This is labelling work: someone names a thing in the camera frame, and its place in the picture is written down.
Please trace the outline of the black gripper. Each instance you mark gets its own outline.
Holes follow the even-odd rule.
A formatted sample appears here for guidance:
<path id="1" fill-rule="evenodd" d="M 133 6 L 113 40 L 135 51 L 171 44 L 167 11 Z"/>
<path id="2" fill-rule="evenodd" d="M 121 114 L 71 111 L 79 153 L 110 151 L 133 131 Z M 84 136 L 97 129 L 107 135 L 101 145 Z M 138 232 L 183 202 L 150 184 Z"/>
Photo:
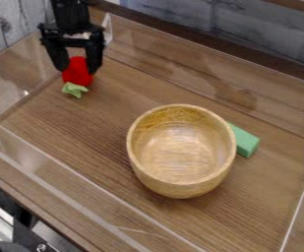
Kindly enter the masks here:
<path id="1" fill-rule="evenodd" d="M 88 74 L 103 64 L 105 29 L 90 21 L 87 0 L 50 0 L 54 21 L 38 25 L 40 43 L 55 69 L 63 72 L 70 64 L 66 47 L 86 47 Z"/>

